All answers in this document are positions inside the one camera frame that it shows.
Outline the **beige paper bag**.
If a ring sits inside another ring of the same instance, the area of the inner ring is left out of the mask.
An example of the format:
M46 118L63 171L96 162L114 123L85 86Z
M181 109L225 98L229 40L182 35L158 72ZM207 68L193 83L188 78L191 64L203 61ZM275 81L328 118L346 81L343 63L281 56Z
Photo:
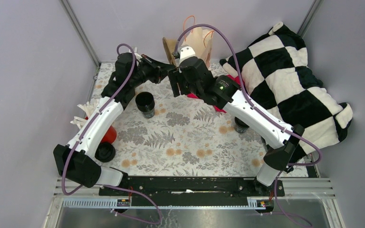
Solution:
M193 28L190 32L186 33L182 40L181 45L188 45L193 48L196 56L202 59L207 68L210 68L213 29L207 29L202 27Z

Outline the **dark translucent coffee cup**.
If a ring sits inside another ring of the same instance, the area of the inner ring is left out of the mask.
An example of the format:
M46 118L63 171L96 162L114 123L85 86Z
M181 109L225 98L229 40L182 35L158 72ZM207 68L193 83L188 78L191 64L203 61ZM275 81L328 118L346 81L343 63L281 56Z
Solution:
M245 125L240 125L238 123L235 124L234 129L237 133L245 133L249 127L245 124Z

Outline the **single brown pulp carrier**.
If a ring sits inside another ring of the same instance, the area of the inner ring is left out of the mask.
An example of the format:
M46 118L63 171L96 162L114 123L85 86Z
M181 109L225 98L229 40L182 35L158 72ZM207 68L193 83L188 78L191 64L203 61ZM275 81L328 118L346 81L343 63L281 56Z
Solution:
M168 62L174 66L177 66L175 58L173 56L177 40L163 37L162 42Z

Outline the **black cup lid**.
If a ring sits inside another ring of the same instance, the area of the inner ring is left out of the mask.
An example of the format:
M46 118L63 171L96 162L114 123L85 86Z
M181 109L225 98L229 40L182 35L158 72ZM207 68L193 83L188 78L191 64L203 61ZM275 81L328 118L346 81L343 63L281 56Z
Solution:
M239 126L241 126L241 127L246 127L247 125L242 121L242 120L240 120L239 118L237 118L237 117L235 117L234 118L234 121L235 121L235 124L236 125L239 125Z

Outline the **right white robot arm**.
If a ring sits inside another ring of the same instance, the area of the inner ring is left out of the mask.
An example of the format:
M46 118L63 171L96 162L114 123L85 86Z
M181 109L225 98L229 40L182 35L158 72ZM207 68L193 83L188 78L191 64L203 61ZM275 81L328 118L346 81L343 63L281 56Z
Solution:
M185 59L179 67L168 72L168 77L174 96L194 94L206 104L238 118L265 140L270 149L264 156L253 188L258 195L267 195L275 178L289 165L303 127L279 120L247 97L244 87L230 77L214 77L197 57Z

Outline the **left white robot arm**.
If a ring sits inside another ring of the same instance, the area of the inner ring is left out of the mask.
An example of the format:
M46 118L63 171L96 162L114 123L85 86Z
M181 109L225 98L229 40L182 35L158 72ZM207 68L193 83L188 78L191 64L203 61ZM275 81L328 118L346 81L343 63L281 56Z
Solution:
M125 194L128 183L122 178L123 173L97 164L97 149L112 123L134 98L135 88L147 81L160 83L174 68L146 55L120 54L87 123L66 145L55 147L53 154L59 175L88 188L110 185L116 195Z

